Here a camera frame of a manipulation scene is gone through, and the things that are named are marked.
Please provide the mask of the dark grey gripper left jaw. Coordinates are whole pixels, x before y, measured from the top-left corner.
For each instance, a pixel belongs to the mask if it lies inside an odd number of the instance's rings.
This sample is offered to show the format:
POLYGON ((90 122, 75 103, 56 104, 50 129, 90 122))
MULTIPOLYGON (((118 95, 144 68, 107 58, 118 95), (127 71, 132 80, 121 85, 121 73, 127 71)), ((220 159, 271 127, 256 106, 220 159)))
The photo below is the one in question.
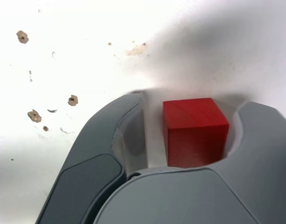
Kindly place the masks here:
POLYGON ((147 168, 143 96, 100 109, 77 136, 37 218, 39 224, 91 224, 128 176, 147 168))

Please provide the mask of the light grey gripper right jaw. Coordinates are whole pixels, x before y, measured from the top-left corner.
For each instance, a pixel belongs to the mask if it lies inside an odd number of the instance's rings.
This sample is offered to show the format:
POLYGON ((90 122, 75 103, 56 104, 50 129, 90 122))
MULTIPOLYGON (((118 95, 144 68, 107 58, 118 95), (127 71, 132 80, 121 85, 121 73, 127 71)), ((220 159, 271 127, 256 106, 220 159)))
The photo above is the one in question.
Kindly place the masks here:
POLYGON ((97 224, 286 224, 286 118, 248 102, 233 116, 228 156, 140 175, 117 189, 97 224))

